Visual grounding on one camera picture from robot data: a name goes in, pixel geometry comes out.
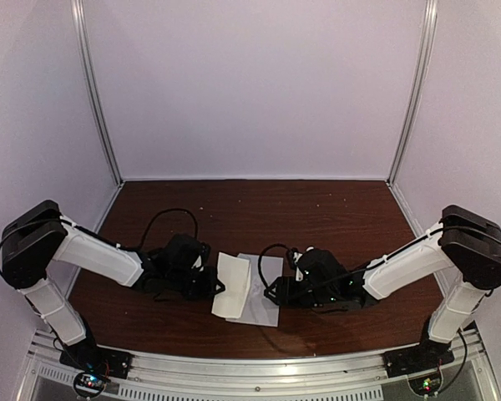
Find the right aluminium frame post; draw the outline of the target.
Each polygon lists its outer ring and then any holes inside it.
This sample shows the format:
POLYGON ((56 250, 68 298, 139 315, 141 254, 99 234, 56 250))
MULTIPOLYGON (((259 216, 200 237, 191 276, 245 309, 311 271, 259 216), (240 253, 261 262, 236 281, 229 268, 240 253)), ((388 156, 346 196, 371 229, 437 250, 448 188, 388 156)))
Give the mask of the right aluminium frame post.
POLYGON ((392 166, 387 177, 387 184, 393 187, 397 181, 407 147, 411 138, 418 109, 421 103, 423 85, 425 84, 429 64, 433 54, 433 44, 438 25, 438 1, 427 0, 423 15, 421 38, 417 54, 417 63, 414 69, 412 87, 407 102, 406 113, 402 122, 402 129, 393 157, 392 166))

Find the aluminium frame post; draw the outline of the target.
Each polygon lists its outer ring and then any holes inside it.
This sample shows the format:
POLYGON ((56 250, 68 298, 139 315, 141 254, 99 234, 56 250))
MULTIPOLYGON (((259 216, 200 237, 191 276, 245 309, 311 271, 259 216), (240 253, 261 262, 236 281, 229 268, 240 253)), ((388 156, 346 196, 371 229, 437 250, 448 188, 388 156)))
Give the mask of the aluminium frame post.
POLYGON ((104 109, 97 85, 94 63, 89 46, 89 34, 85 19, 84 1, 72 0, 71 2, 73 25, 78 40, 80 62, 83 68, 83 76, 86 83, 89 105, 94 117, 95 128, 101 143, 102 151, 114 184, 120 187, 123 183, 118 161, 109 137, 108 126, 104 116, 104 109))
POLYGON ((427 0, 423 15, 421 38, 417 54, 417 63, 414 69, 412 87, 407 102, 406 113, 402 122, 402 129, 393 157, 392 166, 387 177, 387 184, 393 187, 397 181, 407 147, 411 138, 418 109, 421 103, 423 85, 425 84, 429 64, 433 54, 433 44, 438 25, 438 1, 427 0))

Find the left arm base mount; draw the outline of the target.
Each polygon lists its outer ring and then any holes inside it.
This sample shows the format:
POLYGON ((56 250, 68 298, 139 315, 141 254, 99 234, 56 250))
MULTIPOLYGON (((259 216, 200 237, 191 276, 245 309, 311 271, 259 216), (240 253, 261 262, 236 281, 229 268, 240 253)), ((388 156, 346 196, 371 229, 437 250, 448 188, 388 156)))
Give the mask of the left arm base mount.
POLYGON ((94 362, 81 362, 69 350, 61 352, 59 362, 79 370, 73 377, 73 390, 80 398, 96 398, 114 378, 126 379, 132 363, 132 354, 109 348, 100 348, 94 362))

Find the front aluminium rail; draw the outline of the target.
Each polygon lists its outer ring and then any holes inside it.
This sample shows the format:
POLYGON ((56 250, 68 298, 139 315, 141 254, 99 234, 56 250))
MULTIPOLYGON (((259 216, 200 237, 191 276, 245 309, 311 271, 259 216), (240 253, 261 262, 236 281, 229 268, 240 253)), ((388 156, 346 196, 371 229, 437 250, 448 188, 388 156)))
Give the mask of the front aluminium rail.
MULTIPOLYGON (((411 384, 431 370, 395 378, 383 354, 401 348, 324 357, 280 359, 187 358, 131 353, 125 379, 111 378, 94 400, 501 400, 493 368, 476 329, 464 334, 468 356, 453 384, 437 397, 411 384)), ((54 335, 36 331, 13 400, 82 400, 73 390, 77 369, 59 363, 54 335)))

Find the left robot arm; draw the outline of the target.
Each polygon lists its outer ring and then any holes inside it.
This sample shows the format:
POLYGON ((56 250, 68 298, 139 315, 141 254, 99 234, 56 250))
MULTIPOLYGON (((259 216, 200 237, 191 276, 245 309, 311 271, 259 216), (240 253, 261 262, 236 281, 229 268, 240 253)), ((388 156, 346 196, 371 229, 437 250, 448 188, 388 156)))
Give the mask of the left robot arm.
POLYGON ((78 225, 53 200, 9 223, 0 241, 0 277, 20 292, 56 333, 63 350, 86 371, 103 364, 103 352, 85 319, 48 273, 55 262, 106 277, 121 287, 158 294, 178 292, 186 300, 211 299, 225 290, 210 246, 195 235, 175 234, 161 248, 123 246, 78 225))

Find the grey envelope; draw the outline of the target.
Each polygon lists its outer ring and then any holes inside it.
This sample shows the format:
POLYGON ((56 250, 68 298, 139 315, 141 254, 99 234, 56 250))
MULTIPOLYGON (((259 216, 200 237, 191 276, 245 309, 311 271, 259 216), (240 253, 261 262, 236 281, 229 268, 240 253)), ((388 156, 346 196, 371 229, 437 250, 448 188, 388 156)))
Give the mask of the grey envelope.
MULTIPOLYGON (((250 290, 240 318, 228 319, 227 322, 241 323, 262 327, 278 327, 280 308, 264 296, 264 285, 258 273, 258 256, 240 253, 239 258, 250 261, 250 290)), ((262 275, 271 283, 283 272, 283 259, 277 256, 263 256, 261 259, 262 275)))

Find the white letter sheet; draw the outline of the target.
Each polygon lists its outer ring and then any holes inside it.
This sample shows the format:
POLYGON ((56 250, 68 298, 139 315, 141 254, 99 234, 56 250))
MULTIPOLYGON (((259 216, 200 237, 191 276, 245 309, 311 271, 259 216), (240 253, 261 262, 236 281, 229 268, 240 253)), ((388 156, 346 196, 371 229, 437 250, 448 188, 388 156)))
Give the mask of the white letter sheet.
POLYGON ((220 252, 217 271, 225 290, 215 295, 211 313, 222 318, 240 318, 251 285, 251 262, 220 252))

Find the left aluminium frame post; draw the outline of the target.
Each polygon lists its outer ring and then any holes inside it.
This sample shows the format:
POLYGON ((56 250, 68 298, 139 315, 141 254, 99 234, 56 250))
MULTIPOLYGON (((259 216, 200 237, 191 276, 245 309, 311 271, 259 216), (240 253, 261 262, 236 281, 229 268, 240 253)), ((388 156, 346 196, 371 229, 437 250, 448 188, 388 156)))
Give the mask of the left aluminium frame post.
POLYGON ((94 63, 89 46, 89 34, 85 19, 84 1, 72 0, 71 2, 73 25, 78 40, 80 62, 83 68, 83 76, 86 83, 89 105, 94 117, 95 128, 101 143, 102 151, 114 184, 120 187, 123 183, 118 161, 109 137, 108 126, 104 116, 104 109, 97 85, 94 63))

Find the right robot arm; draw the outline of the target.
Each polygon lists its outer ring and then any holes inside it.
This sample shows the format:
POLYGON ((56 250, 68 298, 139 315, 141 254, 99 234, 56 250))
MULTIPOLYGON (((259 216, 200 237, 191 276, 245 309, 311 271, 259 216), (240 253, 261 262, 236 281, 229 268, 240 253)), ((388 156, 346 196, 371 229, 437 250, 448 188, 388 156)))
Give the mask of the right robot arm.
POLYGON ((330 251, 310 247, 286 251, 294 276, 266 282, 263 295, 279 307, 336 312, 372 307, 395 291, 444 269, 458 275, 442 303, 427 320, 421 341, 408 348, 417 368, 430 368, 444 353, 478 304, 501 287, 501 228, 460 206, 422 235, 390 254, 348 271, 330 251))

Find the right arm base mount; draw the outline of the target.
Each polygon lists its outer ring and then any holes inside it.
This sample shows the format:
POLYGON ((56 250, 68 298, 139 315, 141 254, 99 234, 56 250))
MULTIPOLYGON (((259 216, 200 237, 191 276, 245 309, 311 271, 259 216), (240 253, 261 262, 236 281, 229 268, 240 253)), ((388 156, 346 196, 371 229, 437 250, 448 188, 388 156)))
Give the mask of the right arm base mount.
POLYGON ((428 352, 418 352, 416 347, 388 351, 383 354, 383 362, 389 378, 407 377, 412 392, 420 397, 436 396, 443 387, 442 367, 452 363, 454 356, 446 351, 440 356, 428 352))

